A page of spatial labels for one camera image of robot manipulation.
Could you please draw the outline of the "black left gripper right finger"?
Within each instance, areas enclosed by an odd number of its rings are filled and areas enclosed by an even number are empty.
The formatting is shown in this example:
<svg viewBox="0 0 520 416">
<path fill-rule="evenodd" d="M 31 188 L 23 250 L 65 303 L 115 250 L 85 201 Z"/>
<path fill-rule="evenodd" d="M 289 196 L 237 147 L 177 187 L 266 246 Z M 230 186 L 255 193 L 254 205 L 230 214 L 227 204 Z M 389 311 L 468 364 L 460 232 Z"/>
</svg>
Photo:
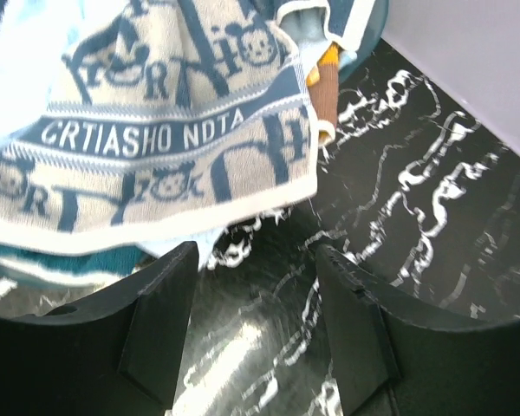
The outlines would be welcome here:
<svg viewBox="0 0 520 416">
<path fill-rule="evenodd" d="M 346 415 L 520 415 L 520 319 L 435 307 L 327 245 L 315 260 Z"/>
</svg>

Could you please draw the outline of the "teal patterned towel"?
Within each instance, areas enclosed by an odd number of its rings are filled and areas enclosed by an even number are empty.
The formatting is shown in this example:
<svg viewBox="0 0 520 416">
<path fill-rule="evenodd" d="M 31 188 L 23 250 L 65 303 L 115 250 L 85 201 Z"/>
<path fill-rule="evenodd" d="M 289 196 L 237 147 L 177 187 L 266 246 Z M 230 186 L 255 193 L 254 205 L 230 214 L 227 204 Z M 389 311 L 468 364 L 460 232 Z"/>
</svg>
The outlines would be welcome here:
<svg viewBox="0 0 520 416">
<path fill-rule="evenodd" d="M 0 276 L 39 286 L 101 286 L 130 276 L 145 258 L 136 246 L 71 257 L 0 245 Z"/>
</svg>

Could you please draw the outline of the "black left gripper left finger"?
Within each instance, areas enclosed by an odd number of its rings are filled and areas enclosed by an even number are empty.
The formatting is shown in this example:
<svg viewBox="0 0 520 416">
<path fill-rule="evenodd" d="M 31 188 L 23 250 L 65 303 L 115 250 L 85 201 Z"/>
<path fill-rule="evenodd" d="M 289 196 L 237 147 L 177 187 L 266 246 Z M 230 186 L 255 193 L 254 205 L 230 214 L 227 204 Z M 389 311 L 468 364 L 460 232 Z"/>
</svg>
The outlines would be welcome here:
<svg viewBox="0 0 520 416">
<path fill-rule="evenodd" d="M 162 415 L 172 408 L 198 247 L 46 315 L 0 317 L 0 415 Z"/>
</svg>

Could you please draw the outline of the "brown yellow patterned towel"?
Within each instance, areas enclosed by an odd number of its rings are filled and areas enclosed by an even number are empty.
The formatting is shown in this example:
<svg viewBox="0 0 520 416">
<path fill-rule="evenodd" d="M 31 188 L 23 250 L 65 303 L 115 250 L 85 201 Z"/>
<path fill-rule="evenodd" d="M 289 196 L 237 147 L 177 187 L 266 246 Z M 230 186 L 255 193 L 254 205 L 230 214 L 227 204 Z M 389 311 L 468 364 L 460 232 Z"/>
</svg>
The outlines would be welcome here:
<svg viewBox="0 0 520 416">
<path fill-rule="evenodd" d="M 306 84 L 317 117 L 319 147 L 335 140 L 339 96 L 339 52 L 338 45 L 331 43 L 307 75 Z"/>
</svg>

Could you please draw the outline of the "navy cream patterned towel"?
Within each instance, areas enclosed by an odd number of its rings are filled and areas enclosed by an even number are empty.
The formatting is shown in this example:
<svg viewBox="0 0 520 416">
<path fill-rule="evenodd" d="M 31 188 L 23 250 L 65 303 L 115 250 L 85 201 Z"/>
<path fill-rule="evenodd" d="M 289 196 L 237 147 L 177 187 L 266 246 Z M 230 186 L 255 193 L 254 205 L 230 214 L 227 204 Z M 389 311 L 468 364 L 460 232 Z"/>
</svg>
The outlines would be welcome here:
<svg viewBox="0 0 520 416">
<path fill-rule="evenodd" d="M 307 75 L 370 1 L 89 1 L 38 121 L 0 148 L 0 244 L 79 255 L 317 190 Z"/>
</svg>

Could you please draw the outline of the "white light blue towel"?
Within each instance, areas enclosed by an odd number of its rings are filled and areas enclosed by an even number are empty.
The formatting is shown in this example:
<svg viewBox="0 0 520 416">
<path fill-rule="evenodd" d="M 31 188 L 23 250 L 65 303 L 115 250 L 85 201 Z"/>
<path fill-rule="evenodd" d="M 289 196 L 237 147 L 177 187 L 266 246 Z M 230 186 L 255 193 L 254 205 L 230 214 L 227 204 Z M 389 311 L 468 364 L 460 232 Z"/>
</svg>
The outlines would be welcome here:
<svg viewBox="0 0 520 416">
<path fill-rule="evenodd" d="M 56 65 L 79 41 L 89 1 L 0 1 L 0 148 L 49 104 Z"/>
</svg>

